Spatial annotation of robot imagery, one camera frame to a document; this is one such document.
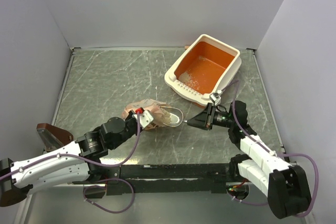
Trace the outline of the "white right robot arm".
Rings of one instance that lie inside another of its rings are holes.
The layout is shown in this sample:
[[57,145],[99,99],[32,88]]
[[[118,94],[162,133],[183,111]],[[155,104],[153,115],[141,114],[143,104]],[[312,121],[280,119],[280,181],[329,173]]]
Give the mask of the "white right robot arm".
[[230,141],[242,152],[230,160],[231,179],[246,179],[254,184],[267,197],[277,218],[298,216],[309,210],[312,197],[306,172],[283,160],[261,140],[248,124],[246,103],[234,101],[228,111],[220,111],[209,103],[186,124],[201,130],[214,126],[228,129]]

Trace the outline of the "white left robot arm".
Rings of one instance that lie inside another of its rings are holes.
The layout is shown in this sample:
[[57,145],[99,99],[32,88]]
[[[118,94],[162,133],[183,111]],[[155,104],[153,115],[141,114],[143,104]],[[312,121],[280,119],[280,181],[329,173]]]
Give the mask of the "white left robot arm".
[[129,112],[126,119],[112,117],[75,141],[41,156],[24,161],[1,160],[1,207],[15,205],[45,187],[68,182],[103,179],[100,158],[118,148],[152,122],[146,111]]

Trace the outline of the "grey metal litter scoop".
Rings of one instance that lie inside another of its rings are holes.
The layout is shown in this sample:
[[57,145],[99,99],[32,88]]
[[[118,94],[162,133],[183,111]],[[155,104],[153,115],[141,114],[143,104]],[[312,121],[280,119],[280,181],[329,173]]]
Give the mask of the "grey metal litter scoop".
[[169,127],[178,127],[182,123],[186,123],[183,112],[171,106],[161,106],[160,109],[163,112],[162,123]]

